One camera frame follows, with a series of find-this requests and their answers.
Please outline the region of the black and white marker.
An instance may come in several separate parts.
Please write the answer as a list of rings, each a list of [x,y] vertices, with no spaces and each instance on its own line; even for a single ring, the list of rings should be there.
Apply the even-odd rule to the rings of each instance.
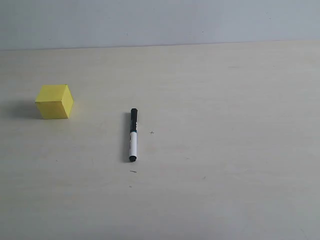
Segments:
[[[129,140],[129,161],[135,162],[137,160],[137,119],[138,119],[138,110],[132,108],[130,111],[130,140]]]

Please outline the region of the yellow cube block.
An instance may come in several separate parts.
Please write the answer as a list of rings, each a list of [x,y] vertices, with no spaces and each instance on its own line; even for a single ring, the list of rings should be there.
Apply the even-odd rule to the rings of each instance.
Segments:
[[[45,120],[68,119],[74,99],[67,84],[43,85],[35,104]]]

